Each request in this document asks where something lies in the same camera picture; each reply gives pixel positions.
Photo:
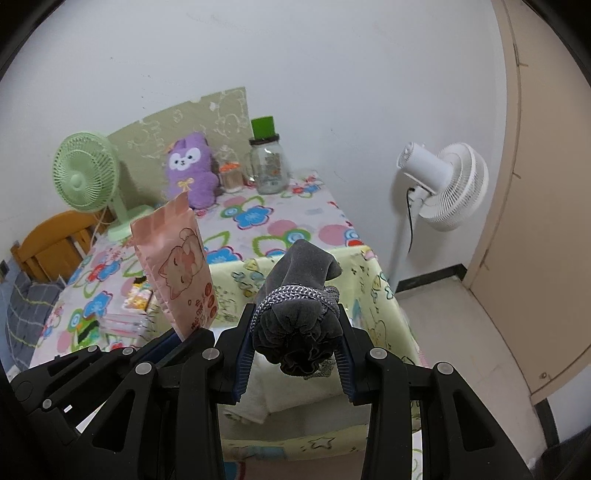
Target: gray blanket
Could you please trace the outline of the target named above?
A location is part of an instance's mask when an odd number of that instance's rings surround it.
[[[63,287],[57,283],[32,283],[20,272],[7,306],[6,339],[15,365],[29,368],[35,346]]]

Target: pink snack bag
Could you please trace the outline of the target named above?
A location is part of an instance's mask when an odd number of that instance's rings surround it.
[[[135,253],[181,340],[217,313],[212,273],[187,192],[131,224]]]

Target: small glass jar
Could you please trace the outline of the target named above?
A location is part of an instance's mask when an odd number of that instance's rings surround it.
[[[226,193],[236,193],[244,188],[244,179],[240,164],[236,162],[224,163],[220,166],[220,180]]]
[[[258,193],[269,195],[285,190],[290,175],[283,148],[279,145],[279,135],[250,142],[252,171]]]

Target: door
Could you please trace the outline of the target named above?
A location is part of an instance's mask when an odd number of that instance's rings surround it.
[[[504,209],[471,290],[536,403],[591,355],[591,87],[541,18],[504,4],[521,115]]]

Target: floor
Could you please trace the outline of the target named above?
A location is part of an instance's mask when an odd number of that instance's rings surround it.
[[[490,318],[456,278],[397,294],[430,365],[454,365],[526,462],[546,449],[529,389]]]

